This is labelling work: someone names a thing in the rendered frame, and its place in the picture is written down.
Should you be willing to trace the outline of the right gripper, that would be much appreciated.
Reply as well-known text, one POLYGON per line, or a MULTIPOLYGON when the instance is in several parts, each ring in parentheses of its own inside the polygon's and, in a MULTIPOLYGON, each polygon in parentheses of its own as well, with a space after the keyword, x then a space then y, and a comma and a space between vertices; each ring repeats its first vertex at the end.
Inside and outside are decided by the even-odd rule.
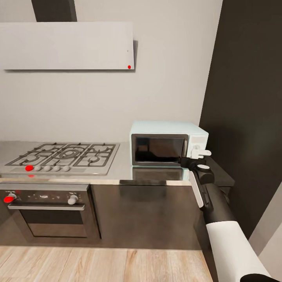
POLYGON ((188 168, 190 170, 190 165, 194 162, 204 163, 206 165, 206 160, 204 158, 192 159, 190 157, 178 157, 178 164, 182 168, 188 168))

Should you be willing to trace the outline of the microwave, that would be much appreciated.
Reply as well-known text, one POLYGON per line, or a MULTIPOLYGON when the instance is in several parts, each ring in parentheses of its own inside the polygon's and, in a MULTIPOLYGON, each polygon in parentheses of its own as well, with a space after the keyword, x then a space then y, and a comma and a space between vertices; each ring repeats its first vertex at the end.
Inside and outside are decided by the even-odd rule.
POLYGON ((208 135, 190 121, 134 121, 129 133, 131 165, 180 166, 178 157, 206 149, 208 135))

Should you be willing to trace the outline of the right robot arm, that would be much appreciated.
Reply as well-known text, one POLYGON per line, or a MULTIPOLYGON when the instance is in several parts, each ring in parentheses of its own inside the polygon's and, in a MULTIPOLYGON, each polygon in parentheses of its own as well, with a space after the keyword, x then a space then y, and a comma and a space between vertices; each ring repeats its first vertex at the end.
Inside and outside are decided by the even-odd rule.
POLYGON ((204 158, 210 150, 192 149, 190 157, 178 157, 189 169, 189 179, 207 226, 219 282, 279 282, 261 263, 230 209, 225 192, 214 183, 204 158))

